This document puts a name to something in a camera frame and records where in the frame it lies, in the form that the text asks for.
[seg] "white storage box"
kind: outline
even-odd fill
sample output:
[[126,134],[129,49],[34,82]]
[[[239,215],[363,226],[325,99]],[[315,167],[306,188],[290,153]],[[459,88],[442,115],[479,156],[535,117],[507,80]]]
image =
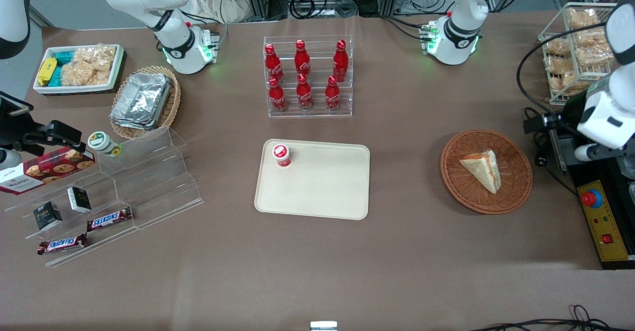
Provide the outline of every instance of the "white storage box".
[[[54,57],[57,52],[66,52],[66,51],[75,51],[77,48],[87,48],[87,47],[95,47],[96,45],[89,46],[67,46],[67,47],[51,47],[47,48],[44,56],[42,57],[42,61],[38,66],[38,71],[44,64],[44,61],[47,58]],[[115,58],[113,61],[113,66],[111,67],[111,75],[108,77],[108,82],[106,84],[100,85],[82,85],[82,86],[62,86],[62,87],[47,87],[41,86],[38,83],[38,77],[36,73],[36,78],[33,82],[33,89],[40,94],[43,95],[76,95],[76,94],[100,94],[100,93],[115,93],[113,88],[117,84],[117,80],[121,73],[121,68],[123,66],[124,61],[124,49],[119,44],[107,44],[107,46],[115,46],[117,51],[115,52]]]

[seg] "wicker basket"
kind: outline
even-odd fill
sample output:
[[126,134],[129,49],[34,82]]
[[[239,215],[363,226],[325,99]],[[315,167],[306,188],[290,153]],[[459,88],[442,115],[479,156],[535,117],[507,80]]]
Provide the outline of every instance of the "wicker basket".
[[[501,173],[501,188],[490,193],[459,162],[464,156],[494,151]],[[509,213],[529,197],[533,173],[527,157],[513,141],[492,130],[467,130],[450,139],[441,154],[443,182],[469,209],[488,215]]]
[[[174,118],[176,118],[177,116],[177,110],[179,109],[179,104],[181,103],[181,87],[179,87],[179,82],[177,81],[177,78],[174,76],[174,73],[172,73],[168,69],[163,68],[162,66],[148,66],[148,67],[137,70],[135,73],[150,73],[150,74],[161,73],[165,75],[166,77],[170,77],[170,79],[172,80],[172,84],[170,85],[170,91],[168,91],[169,96],[165,102],[165,106],[163,107],[163,112],[161,112],[161,118],[159,118],[159,125],[157,125],[157,128],[160,128],[162,126],[172,125],[172,122],[174,122]],[[119,100],[121,96],[121,91],[123,90],[124,85],[127,83],[127,80],[130,79],[130,77],[132,77],[132,74],[125,79],[125,81],[120,85],[120,88],[117,90],[117,95],[115,96],[113,101],[113,107]],[[111,125],[113,126],[113,130],[115,130],[115,132],[117,132],[119,136],[124,138],[129,138],[129,139],[139,137],[143,134],[146,134],[146,132],[150,131],[150,130],[124,128],[123,126],[116,125],[112,120],[111,120]]]

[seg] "emergency stop button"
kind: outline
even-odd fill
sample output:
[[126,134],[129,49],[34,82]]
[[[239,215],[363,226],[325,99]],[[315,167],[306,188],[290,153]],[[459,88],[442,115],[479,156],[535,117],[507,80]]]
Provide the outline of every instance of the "emergency stop button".
[[611,234],[602,234],[602,243],[608,244],[613,242],[613,237]]
[[591,208],[599,208],[602,205],[602,195],[596,189],[590,189],[580,196],[582,204]]

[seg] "brown table surface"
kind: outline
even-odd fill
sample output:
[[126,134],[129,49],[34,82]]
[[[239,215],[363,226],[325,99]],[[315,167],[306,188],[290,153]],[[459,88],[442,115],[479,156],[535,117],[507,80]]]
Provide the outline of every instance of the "brown table surface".
[[[306,330],[312,320],[337,320],[343,331],[460,331],[570,318],[569,304],[635,328],[635,271],[599,270],[578,201],[546,171],[534,168],[529,200],[501,216],[460,205],[439,173],[447,140],[473,128],[506,134],[533,161],[515,70],[553,15],[490,15],[478,50],[460,66],[423,56],[418,42],[379,19],[232,25],[218,64],[177,75],[183,100],[173,128],[191,147],[187,164],[205,203],[57,268],[43,266],[24,243],[20,217],[5,213],[1,328]],[[355,40],[352,118],[268,118],[263,36],[331,33]],[[147,29],[43,35],[45,47],[121,44],[125,76],[166,65]],[[539,55],[524,81],[546,91]],[[27,99],[37,121],[111,131],[112,94],[30,91]],[[256,211],[261,148],[270,138],[368,146],[367,218]]]

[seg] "red box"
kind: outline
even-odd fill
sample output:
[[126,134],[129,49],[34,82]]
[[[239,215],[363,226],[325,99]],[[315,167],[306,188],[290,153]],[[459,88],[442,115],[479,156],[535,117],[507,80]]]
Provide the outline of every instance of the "red box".
[[95,158],[90,152],[80,153],[70,147],[62,147],[3,170],[0,191],[20,195],[94,165]]

